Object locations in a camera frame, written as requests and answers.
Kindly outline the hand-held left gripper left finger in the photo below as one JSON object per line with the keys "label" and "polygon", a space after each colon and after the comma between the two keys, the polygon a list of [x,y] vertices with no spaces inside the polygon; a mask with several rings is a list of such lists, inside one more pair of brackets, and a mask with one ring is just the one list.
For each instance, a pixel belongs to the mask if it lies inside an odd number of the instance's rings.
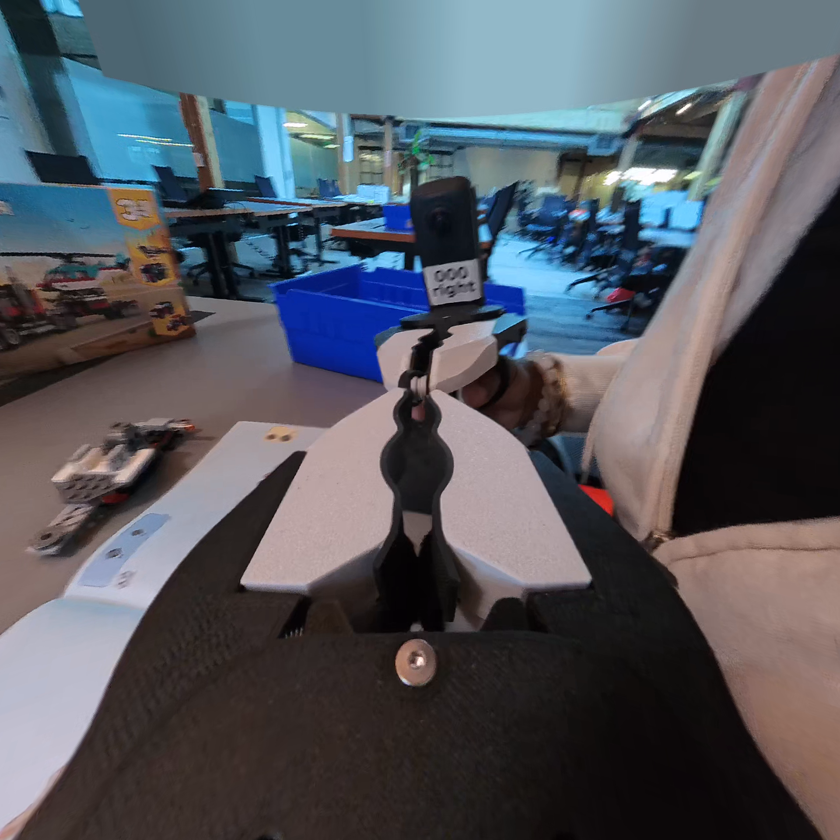
{"label": "hand-held left gripper left finger", "polygon": [[387,627],[421,614],[421,568],[383,455],[411,396],[396,389],[309,445],[240,584],[249,592],[338,601]]}

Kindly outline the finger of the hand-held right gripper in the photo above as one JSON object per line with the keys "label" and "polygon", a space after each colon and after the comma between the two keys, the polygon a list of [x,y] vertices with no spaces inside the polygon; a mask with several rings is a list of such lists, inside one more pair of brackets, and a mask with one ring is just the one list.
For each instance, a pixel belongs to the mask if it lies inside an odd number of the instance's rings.
{"label": "finger of the hand-held right gripper", "polygon": [[458,392],[497,363],[496,320],[468,322],[448,328],[432,350],[425,376],[425,394]]}
{"label": "finger of the hand-held right gripper", "polygon": [[406,388],[400,380],[407,374],[407,381],[425,372],[423,350],[416,350],[428,336],[428,329],[407,329],[402,326],[383,331],[375,336],[376,359],[381,381],[387,391]]}

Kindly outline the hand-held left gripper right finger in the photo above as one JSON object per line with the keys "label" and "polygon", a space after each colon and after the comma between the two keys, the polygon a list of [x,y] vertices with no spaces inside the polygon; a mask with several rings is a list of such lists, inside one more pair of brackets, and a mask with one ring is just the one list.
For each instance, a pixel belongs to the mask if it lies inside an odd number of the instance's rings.
{"label": "hand-held left gripper right finger", "polygon": [[592,574],[544,485],[530,452],[488,417],[444,392],[426,410],[441,414],[437,435],[452,472],[437,524],[459,576],[447,630],[474,631],[500,599],[587,589]]}

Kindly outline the person's right forearm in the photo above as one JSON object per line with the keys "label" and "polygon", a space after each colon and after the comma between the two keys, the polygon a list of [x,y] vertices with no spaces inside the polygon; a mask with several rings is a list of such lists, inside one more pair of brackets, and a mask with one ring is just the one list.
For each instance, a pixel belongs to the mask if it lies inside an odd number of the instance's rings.
{"label": "person's right forearm", "polygon": [[563,434],[585,434],[616,373],[639,339],[606,345],[594,354],[551,353],[561,368],[563,383]]}

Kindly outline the partly built lego vehicle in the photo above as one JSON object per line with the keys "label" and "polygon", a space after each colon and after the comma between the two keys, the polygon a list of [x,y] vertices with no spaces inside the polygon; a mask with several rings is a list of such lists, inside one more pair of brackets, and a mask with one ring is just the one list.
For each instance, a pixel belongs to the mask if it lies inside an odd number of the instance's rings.
{"label": "partly built lego vehicle", "polygon": [[67,504],[109,503],[130,494],[166,451],[195,431],[184,418],[114,423],[99,444],[79,447],[51,483]]}

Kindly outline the small grey lego assembly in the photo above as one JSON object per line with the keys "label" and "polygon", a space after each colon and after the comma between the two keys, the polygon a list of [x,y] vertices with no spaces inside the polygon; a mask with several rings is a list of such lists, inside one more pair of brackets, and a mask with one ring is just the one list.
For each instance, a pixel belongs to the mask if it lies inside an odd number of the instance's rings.
{"label": "small grey lego assembly", "polygon": [[100,500],[70,503],[29,541],[27,553],[41,558],[63,557],[76,551],[82,534],[105,513]]}

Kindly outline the lego instruction booklet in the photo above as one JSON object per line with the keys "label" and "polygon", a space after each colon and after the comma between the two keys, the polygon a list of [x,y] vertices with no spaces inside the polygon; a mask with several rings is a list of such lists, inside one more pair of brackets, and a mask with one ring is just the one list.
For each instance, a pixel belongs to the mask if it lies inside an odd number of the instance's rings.
{"label": "lego instruction booklet", "polygon": [[1,824],[14,838],[89,729],[144,614],[187,554],[322,428],[240,422],[105,539],[63,595],[1,638]]}

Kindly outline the lego set cardboard box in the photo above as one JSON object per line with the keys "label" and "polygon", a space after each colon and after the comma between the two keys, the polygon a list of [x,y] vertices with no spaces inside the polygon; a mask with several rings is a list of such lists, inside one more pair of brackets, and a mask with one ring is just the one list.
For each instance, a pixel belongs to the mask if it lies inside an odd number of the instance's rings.
{"label": "lego set cardboard box", "polygon": [[196,333],[156,194],[1,184],[2,382]]}

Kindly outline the person's right hand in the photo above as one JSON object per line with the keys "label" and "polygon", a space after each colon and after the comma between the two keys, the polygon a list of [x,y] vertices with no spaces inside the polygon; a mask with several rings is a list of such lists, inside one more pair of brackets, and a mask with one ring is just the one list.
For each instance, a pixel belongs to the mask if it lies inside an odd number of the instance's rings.
{"label": "person's right hand", "polygon": [[531,418],[541,390],[542,380],[532,362],[501,356],[488,372],[460,389],[460,399],[512,431]]}

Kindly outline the blue plastic bin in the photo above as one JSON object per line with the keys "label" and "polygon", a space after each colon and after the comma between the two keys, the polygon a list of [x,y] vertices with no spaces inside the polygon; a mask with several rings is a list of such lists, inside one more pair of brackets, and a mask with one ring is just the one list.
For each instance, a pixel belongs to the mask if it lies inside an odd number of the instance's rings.
{"label": "blue plastic bin", "polygon": [[[428,309],[422,271],[346,266],[279,281],[270,288],[295,362],[381,383],[375,336]],[[526,319],[520,290],[506,286],[492,290],[485,283],[484,290],[488,304]],[[416,347],[424,351],[423,374],[442,339],[429,329]],[[500,358],[512,356],[508,348],[517,348],[522,341],[497,343]]]}

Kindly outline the orange top office desk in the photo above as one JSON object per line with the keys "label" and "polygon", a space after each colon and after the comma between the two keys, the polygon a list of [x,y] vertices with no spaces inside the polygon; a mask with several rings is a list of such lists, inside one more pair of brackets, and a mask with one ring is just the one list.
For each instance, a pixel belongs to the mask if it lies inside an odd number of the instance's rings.
{"label": "orange top office desk", "polygon": [[487,225],[452,223],[441,230],[421,226],[417,231],[400,231],[387,227],[382,217],[333,226],[332,238],[347,245],[352,256],[368,258],[383,253],[404,255],[406,270],[414,269],[414,260],[420,259],[422,267],[458,261],[483,260],[489,257],[496,238]]}

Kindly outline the green plant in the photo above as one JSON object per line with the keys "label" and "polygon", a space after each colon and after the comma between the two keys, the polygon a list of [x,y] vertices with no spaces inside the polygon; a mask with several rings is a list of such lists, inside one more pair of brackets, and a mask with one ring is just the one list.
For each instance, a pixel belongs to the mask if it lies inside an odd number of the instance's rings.
{"label": "green plant", "polygon": [[428,130],[421,126],[406,142],[402,153],[402,166],[406,172],[425,172],[435,163],[434,153],[429,149]]}

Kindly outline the long office desk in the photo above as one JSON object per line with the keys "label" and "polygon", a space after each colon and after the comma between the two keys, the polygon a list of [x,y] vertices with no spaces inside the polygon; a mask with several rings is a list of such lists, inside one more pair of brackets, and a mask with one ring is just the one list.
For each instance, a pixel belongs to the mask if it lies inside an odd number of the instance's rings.
{"label": "long office desk", "polygon": [[[201,266],[182,269],[181,284],[188,295],[267,302],[271,299],[268,284],[296,277],[292,263],[292,257],[297,253],[292,247],[296,235],[303,245],[310,235],[315,240],[316,252],[313,255],[307,251],[298,254],[303,272],[309,270],[311,263],[337,266],[338,261],[326,259],[323,255],[323,243],[329,241],[330,236],[324,234],[322,226],[357,221],[381,209],[381,205],[365,199],[357,200],[355,196],[294,202],[247,196],[245,200],[219,207],[193,207],[168,202],[164,204],[163,214],[174,244],[188,244],[203,252]],[[270,256],[259,248],[256,252],[269,263],[268,267],[261,269],[240,265],[236,245],[252,244],[254,238],[266,236],[275,242],[276,255]]]}

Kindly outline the person's black shirt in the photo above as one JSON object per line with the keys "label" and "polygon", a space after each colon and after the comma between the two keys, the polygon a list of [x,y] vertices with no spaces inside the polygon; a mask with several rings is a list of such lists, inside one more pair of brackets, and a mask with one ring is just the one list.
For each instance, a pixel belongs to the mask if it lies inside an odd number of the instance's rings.
{"label": "person's black shirt", "polygon": [[710,368],[679,475],[678,537],[839,514],[839,195]]}

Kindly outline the black computer monitor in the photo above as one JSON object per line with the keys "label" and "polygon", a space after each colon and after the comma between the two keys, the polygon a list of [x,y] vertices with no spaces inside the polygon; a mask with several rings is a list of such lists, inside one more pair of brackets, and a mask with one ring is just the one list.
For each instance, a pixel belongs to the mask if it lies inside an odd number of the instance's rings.
{"label": "black computer monitor", "polygon": [[84,155],[49,154],[31,150],[26,150],[25,154],[42,183],[69,186],[102,184]]}

